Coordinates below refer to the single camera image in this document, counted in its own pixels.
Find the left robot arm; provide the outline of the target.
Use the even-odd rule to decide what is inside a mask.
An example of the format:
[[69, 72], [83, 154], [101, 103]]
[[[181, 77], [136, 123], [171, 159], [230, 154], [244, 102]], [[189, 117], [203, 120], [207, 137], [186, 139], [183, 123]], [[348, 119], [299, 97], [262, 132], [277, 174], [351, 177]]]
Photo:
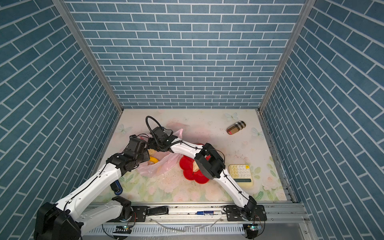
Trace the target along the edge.
[[122, 153], [109, 157], [106, 164], [75, 191], [38, 209], [34, 239], [81, 240], [83, 235], [109, 220], [135, 222], [137, 214], [131, 201], [121, 196], [92, 211], [85, 212], [85, 209], [104, 189], [149, 159], [145, 143], [128, 145]]

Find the beige fake potato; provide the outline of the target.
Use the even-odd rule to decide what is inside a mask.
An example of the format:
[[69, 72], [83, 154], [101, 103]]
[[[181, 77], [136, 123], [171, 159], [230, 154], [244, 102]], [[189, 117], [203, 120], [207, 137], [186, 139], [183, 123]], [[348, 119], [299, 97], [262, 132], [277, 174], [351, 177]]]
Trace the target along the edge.
[[196, 161], [193, 161], [193, 172], [198, 172], [200, 170], [198, 164]]

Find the pink plastic bag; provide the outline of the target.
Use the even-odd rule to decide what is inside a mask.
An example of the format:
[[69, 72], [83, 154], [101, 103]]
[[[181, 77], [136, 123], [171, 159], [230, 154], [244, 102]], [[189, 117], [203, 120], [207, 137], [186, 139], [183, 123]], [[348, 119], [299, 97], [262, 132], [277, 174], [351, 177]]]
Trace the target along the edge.
[[176, 154], [171, 152], [157, 152], [155, 150], [148, 149], [149, 156], [157, 158], [158, 163], [150, 165], [149, 161], [141, 163], [136, 169], [143, 177], [154, 178], [161, 174], [171, 170], [176, 164], [179, 163], [183, 157], [182, 154]]

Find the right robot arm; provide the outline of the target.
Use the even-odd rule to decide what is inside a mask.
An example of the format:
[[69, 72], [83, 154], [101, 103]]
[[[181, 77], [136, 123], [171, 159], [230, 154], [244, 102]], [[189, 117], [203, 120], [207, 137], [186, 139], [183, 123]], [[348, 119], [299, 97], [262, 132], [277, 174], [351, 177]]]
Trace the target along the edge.
[[148, 127], [151, 137], [149, 146], [159, 152], [182, 154], [194, 159], [202, 174], [209, 180], [217, 182], [234, 201], [240, 216], [245, 221], [267, 220], [265, 210], [257, 201], [246, 193], [231, 177], [226, 169], [225, 160], [211, 144], [196, 145], [185, 142], [171, 132], [167, 134], [164, 127]]

